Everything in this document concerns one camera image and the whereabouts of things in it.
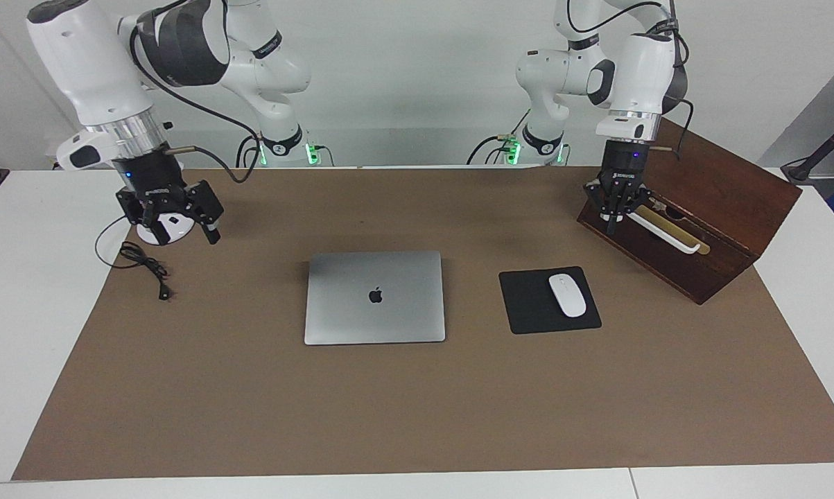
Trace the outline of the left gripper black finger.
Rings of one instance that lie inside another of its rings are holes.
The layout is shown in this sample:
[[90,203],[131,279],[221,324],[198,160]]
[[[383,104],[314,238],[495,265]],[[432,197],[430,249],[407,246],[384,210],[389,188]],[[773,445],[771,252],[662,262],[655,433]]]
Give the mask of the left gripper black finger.
[[637,208],[649,200],[651,195],[652,191],[644,184],[624,184],[614,203],[614,221],[619,223],[623,218],[632,215]]
[[598,215],[606,223],[605,234],[613,236],[616,233],[616,199],[606,194],[600,181],[587,182],[582,189],[591,205],[597,209]]

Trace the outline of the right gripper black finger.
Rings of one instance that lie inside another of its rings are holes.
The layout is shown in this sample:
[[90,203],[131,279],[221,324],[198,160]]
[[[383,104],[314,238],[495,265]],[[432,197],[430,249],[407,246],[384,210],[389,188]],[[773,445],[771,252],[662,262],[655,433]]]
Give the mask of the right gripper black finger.
[[218,224],[223,213],[223,205],[207,180],[185,187],[184,215],[201,226],[211,245],[215,245],[221,238]]
[[144,243],[150,245],[159,244],[159,240],[154,234],[153,225],[159,221],[156,218],[145,218],[146,209],[142,207],[141,202],[137,199],[134,193],[116,193],[119,205],[124,212],[124,216],[128,219],[131,225],[137,228],[138,237]]

